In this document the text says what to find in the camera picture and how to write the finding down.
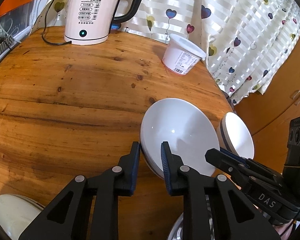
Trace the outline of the white plastic yogurt tub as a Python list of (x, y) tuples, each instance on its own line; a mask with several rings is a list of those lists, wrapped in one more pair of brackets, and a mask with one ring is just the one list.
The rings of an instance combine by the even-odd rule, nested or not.
[(193, 42), (177, 34), (169, 38), (162, 63), (172, 72), (186, 75), (199, 61), (205, 60), (206, 53)]

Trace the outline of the white bowl blue stripe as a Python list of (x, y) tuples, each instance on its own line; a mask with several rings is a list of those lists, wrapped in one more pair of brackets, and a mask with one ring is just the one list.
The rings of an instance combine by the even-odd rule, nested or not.
[(228, 112), (223, 116), (216, 129), (221, 148), (246, 159), (254, 158), (254, 143), (252, 136), (242, 121), (235, 113)]

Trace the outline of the heart pattern curtain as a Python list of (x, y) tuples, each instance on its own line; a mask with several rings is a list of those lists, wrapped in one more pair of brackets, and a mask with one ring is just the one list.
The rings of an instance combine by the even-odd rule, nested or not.
[(206, 52), (206, 67), (234, 104), (264, 93), (300, 37), (295, 0), (142, 0), (121, 31), (163, 43), (170, 34)]

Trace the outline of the orange lid clear container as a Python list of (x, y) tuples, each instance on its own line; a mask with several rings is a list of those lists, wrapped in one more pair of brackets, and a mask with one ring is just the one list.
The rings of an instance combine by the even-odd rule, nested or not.
[(4, 0), (0, 5), (0, 42), (11, 38), (21, 43), (22, 31), (29, 26), (29, 10), (33, 0)]

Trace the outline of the striped tray box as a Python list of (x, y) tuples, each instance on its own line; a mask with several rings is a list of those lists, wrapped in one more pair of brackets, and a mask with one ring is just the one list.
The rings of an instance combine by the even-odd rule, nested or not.
[(0, 56), (1, 56), (4, 52), (9, 52), (9, 51), (11, 51), (12, 48), (13, 48), (14, 42), (15, 42), (15, 40), (14, 40), (13, 37), (11, 37), (11, 36), (0, 37)]

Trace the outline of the white shallow bowl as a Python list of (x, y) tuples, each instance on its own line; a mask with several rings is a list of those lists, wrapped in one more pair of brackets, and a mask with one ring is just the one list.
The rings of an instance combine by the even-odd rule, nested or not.
[(182, 99), (166, 98), (147, 109), (141, 122), (140, 140), (149, 168), (161, 179), (161, 143), (169, 143), (171, 152), (200, 174), (212, 176), (215, 167), (205, 159), (207, 150), (219, 150), (216, 131), (207, 116)]

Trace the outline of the beige plate with brown logo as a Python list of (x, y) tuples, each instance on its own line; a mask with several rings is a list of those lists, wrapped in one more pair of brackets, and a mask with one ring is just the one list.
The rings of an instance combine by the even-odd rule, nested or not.
[(44, 209), (35, 200), (19, 194), (0, 195), (0, 226), (11, 239), (18, 239)]

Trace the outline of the white electric kettle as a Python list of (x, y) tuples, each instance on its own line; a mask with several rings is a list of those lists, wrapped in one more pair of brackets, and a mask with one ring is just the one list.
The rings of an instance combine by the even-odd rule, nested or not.
[(127, 13), (116, 17), (120, 0), (68, 0), (64, 40), (66, 44), (93, 45), (105, 42), (111, 25), (132, 19), (142, 0), (132, 0)]

